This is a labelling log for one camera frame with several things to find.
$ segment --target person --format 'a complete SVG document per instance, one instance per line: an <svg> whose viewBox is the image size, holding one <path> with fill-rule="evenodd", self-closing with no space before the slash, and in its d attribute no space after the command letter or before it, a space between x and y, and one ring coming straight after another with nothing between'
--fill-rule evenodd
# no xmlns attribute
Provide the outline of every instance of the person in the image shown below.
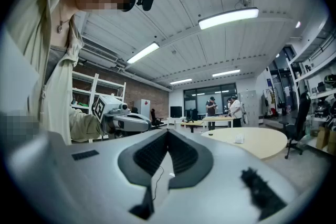
<svg viewBox="0 0 336 224"><path fill-rule="evenodd" d="M231 117L234 118L233 127L241 127L243 113L241 111L241 103L235 95L231 97L230 113Z"/></svg>
<svg viewBox="0 0 336 224"><path fill-rule="evenodd" d="M226 102L227 102L227 110L225 110L225 113L227 114L230 111L230 106L231 106L231 97L229 97ZM227 123L227 126L231 128L231 122Z"/></svg>
<svg viewBox="0 0 336 224"><path fill-rule="evenodd" d="M101 9L130 10L135 0L17 0L5 30L39 79L26 109L48 130L60 133L67 145L102 135L99 121L70 106L72 69L84 46L75 13Z"/></svg>
<svg viewBox="0 0 336 224"><path fill-rule="evenodd" d="M215 102L215 98L213 96L210 97L210 100L208 100L205 104L206 107L206 111L209 117L213 117L216 116L216 109L217 109L217 104ZM215 122L209 122L208 123L208 128L209 131L210 130L214 130L215 129Z"/></svg>

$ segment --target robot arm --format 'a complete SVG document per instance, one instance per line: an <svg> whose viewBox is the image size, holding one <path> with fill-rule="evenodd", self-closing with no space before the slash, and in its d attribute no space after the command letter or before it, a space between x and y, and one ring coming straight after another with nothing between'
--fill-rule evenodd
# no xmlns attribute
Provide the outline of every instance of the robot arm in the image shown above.
<svg viewBox="0 0 336 224"><path fill-rule="evenodd" d="M123 132L144 132L151 129L151 121L140 114L130 113L127 104L113 96L100 96L92 112L102 125L104 132L112 126Z"/></svg>

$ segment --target ceiling light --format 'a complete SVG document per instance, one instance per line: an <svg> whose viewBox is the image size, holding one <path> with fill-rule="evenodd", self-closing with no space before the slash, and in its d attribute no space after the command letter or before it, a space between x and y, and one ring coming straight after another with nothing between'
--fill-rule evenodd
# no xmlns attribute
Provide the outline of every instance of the ceiling light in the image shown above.
<svg viewBox="0 0 336 224"><path fill-rule="evenodd" d="M218 77L218 76L223 76L223 75L228 75L228 74L233 74L233 73L239 73L240 69L237 70L232 70L232 71L227 71L223 73L217 73L217 74L212 74L213 77Z"/></svg>
<svg viewBox="0 0 336 224"><path fill-rule="evenodd" d="M212 17L208 17L198 21L201 30L220 25L228 22L233 22L235 20L243 20L258 17L259 10L257 8L243 8L237 10L231 10L229 12L224 12L217 14Z"/></svg>
<svg viewBox="0 0 336 224"><path fill-rule="evenodd" d="M139 59L141 59L142 57L146 56L147 54L150 54L151 52L155 51L158 48L159 48L158 44L153 42L147 48L143 49L141 52L137 53L131 59L129 59L127 63L134 63L138 61Z"/></svg>
<svg viewBox="0 0 336 224"><path fill-rule="evenodd" d="M178 83L187 82L187 81L192 81L192 79L184 79L184 80L174 81L174 82L171 82L170 84L178 84Z"/></svg>
<svg viewBox="0 0 336 224"><path fill-rule="evenodd" d="M222 92L229 92L229 90L226 90L226 91L222 91ZM220 93L220 92L215 92L215 93Z"/></svg>

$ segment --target round table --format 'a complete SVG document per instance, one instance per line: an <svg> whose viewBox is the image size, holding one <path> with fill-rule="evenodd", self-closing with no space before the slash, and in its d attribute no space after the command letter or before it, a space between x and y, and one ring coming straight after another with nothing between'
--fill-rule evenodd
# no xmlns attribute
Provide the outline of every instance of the round table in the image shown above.
<svg viewBox="0 0 336 224"><path fill-rule="evenodd" d="M236 144L237 134L244 135L244 143ZM268 128L224 128L207 131L202 136L239 146L260 159L266 159L278 154L287 145L287 137L276 130Z"/></svg>

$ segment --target box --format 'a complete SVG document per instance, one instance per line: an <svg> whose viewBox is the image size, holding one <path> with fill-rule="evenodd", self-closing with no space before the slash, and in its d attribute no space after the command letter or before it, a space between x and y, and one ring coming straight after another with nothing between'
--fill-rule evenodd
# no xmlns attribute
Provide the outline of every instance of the box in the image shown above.
<svg viewBox="0 0 336 224"><path fill-rule="evenodd" d="M319 134L319 131L320 131L320 130L311 130L311 131L310 131L310 136L317 137L318 134Z"/></svg>
<svg viewBox="0 0 336 224"><path fill-rule="evenodd" d="M322 150L328 144L329 133L330 133L329 129L319 131L319 134L317 136L316 148Z"/></svg>
<svg viewBox="0 0 336 224"><path fill-rule="evenodd" d="M330 132L329 134L327 151L332 155L336 155L336 132Z"/></svg>

